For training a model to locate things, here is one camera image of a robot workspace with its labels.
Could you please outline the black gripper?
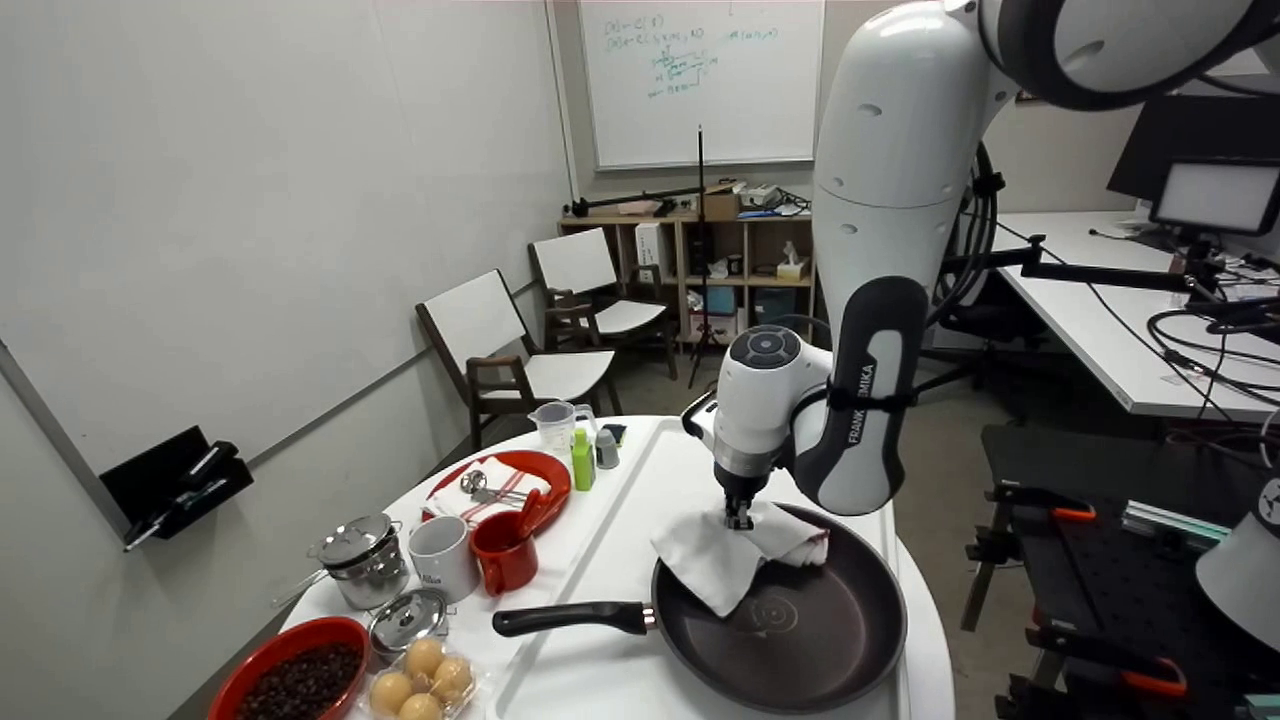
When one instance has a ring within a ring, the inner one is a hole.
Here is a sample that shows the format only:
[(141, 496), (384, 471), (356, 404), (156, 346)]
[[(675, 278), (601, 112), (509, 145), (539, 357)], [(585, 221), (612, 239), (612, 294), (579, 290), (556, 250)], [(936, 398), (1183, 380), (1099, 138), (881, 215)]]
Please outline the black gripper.
[(751, 525), (748, 509), (756, 500), (756, 493), (763, 488), (763, 476), (736, 476), (728, 469), (710, 469), (714, 485), (722, 488), (722, 521), (728, 525)]

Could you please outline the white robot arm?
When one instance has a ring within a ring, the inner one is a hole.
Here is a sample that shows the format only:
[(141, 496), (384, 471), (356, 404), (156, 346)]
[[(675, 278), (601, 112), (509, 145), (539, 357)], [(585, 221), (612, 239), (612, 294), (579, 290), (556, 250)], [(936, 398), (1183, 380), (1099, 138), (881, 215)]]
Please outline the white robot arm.
[(1265, 38), (1275, 0), (905, 0), (865, 21), (816, 132), (811, 251), (831, 342), (756, 325), (722, 354), (698, 427), (722, 521), (783, 471), (865, 516), (899, 485), (899, 427), (979, 141), (1027, 93), (1107, 112), (1188, 84)]

